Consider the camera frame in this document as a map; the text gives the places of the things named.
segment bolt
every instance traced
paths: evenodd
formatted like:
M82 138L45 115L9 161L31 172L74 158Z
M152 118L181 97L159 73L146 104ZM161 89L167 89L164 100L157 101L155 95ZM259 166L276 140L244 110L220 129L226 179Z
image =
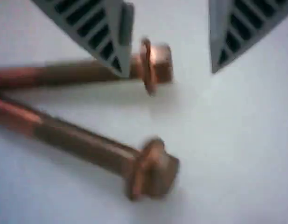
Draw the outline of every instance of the bolt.
M178 172L179 160L165 151L159 138L151 139L142 151L138 151L3 95L0 95L0 125L122 176L126 180L126 194L130 200L136 200L141 195L164 197Z
M116 76L95 60L63 62L45 67L1 68L0 90L141 79L147 92L153 95L157 84L172 81L171 60L168 45L151 46L144 39L140 53L132 56L128 79Z

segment gray plastic object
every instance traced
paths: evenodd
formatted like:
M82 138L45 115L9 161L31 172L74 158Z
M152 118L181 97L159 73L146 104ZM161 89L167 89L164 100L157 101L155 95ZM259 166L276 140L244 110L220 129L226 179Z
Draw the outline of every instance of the gray plastic object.
M32 0L72 40L128 77L134 7L123 0Z
M288 0L209 0L212 72L240 57L288 15Z

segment vent slot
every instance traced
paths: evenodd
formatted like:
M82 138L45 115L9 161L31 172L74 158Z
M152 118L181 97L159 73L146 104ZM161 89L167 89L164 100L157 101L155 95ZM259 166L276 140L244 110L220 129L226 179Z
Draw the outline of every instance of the vent slot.
M55 10L57 13L62 14L64 13L67 9L69 9L71 6L74 5L74 3L78 2L79 0L64 0L59 2L56 6L55 6Z
M256 27L260 29L263 25L262 20L241 0L235 1L236 8Z
M275 0L277 4L283 5L287 0Z
M227 32L226 44L233 53L236 53L240 48L240 43L230 32Z
M89 32L99 24L103 19L105 18L105 11L104 9L101 9L99 12L97 12L93 17L91 17L84 25L81 26L77 30L77 33L81 37L85 37L89 34Z
M100 54L102 58L107 60L112 55L113 51L114 51L114 46L112 45L112 42L109 41L108 44L103 48Z
M252 0L266 17L272 17L275 14L274 8L264 0Z
M231 15L230 23L238 31L243 40L247 41L252 37L249 29L233 14Z
M71 15L69 15L66 18L66 21L70 24L70 25L74 25L76 24L84 15L86 15L89 11L91 11L91 9L93 9L98 3L100 2L100 0L90 0L88 2L86 2L85 4L83 4L81 7L79 7L75 12L73 12Z
M102 27L101 30L99 30L90 40L89 40L89 45L93 48L96 49L98 45L103 41L103 39L106 38L106 36L109 34L110 30L108 25L105 25Z
M119 60L117 57L114 58L114 60L112 61L112 66L117 69L119 72L122 72Z
M219 62L218 62L218 64L219 65L222 65L223 63L225 63L227 60L228 60L228 55L227 55L227 53L226 53L226 51L225 50L222 50L222 53L220 54L220 57L219 57Z

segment bolt head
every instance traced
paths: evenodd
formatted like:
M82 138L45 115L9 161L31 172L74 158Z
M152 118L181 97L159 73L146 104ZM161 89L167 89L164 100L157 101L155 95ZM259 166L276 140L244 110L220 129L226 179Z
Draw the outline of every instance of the bolt head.
M164 197L169 193L178 170L179 160L166 153L163 141L150 140L127 178L127 196L131 200L136 200L141 195Z
M151 45L143 38L139 56L139 74L149 95L154 95L158 84L173 80L171 49L167 44Z

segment white surface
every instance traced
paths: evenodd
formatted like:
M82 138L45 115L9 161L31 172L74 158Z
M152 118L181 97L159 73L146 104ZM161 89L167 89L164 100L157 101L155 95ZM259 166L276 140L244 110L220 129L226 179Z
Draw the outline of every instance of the white surface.
M126 200L123 181L0 127L0 223L288 224L288 18L216 76L207 1L134 0L139 39L166 41L176 83L9 94L140 147L162 137L182 163L164 201ZM88 57L28 0L0 3L0 66Z

